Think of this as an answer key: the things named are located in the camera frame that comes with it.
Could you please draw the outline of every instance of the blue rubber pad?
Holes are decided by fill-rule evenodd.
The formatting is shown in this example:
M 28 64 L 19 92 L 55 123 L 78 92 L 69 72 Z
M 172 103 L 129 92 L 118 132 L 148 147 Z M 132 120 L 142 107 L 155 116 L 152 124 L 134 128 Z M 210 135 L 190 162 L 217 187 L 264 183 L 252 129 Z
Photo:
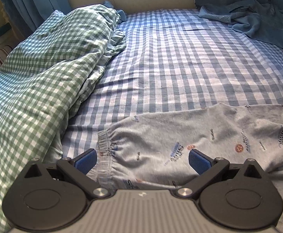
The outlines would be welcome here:
M 83 174 L 87 174 L 96 165 L 96 162 L 97 154 L 95 150 L 92 150 L 75 162 L 75 168 Z
M 194 150 L 189 152 L 189 165 L 200 175 L 212 167 L 207 159 L 197 154 Z

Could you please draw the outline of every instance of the mattress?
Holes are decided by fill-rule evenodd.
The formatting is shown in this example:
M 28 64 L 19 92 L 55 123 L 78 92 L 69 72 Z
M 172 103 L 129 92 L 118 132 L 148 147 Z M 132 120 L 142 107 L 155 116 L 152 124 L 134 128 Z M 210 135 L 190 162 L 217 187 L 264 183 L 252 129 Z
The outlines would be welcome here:
M 97 145 L 97 132 L 147 112 L 283 104 L 283 49 L 248 38 L 197 10 L 158 10 L 119 25 L 127 48 L 107 65 L 70 119 L 63 154 Z

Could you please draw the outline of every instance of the green checkered blanket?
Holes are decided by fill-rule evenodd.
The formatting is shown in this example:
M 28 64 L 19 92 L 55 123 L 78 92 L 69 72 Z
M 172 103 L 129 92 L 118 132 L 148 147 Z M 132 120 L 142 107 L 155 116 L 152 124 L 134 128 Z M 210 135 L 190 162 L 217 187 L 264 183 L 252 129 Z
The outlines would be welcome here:
M 102 5 L 55 11 L 0 69 L 0 232 L 2 199 L 31 158 L 61 157 L 68 119 L 88 98 L 106 63 L 126 44 L 119 15 Z

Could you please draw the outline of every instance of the silver bolt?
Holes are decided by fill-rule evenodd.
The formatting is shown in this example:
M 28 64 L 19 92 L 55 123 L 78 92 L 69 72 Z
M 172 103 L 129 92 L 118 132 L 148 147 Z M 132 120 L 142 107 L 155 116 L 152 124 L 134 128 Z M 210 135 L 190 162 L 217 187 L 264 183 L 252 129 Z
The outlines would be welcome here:
M 187 188 L 187 187 L 183 187 L 183 188 L 180 188 L 177 190 L 177 193 L 180 195 L 180 196 L 189 196 L 193 193 L 193 191 L 190 189 L 190 188 Z
M 103 197 L 108 194 L 108 190 L 106 188 L 99 187 L 93 190 L 93 194 L 99 197 Z

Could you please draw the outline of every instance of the folded blanket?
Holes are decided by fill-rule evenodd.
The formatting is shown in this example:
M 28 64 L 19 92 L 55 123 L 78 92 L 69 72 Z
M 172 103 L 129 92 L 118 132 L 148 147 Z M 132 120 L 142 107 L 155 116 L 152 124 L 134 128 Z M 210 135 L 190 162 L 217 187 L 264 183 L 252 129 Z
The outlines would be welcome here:
M 98 163 L 89 176 L 112 190 L 174 189 L 198 175 L 188 161 L 194 148 L 231 163 L 254 158 L 272 172 L 283 166 L 283 106 L 221 103 L 127 117 L 99 132 Z M 283 171 L 270 177 L 283 198 Z
M 244 0 L 227 6 L 206 4 L 201 7 L 200 18 L 229 24 L 233 30 L 253 39 L 283 48 L 283 10 L 276 5 Z
M 91 94 L 107 61 L 125 48 L 119 15 L 103 5 L 55 11 L 0 69 L 0 232 L 9 228 L 1 201 L 31 158 L 61 157 L 68 119 Z

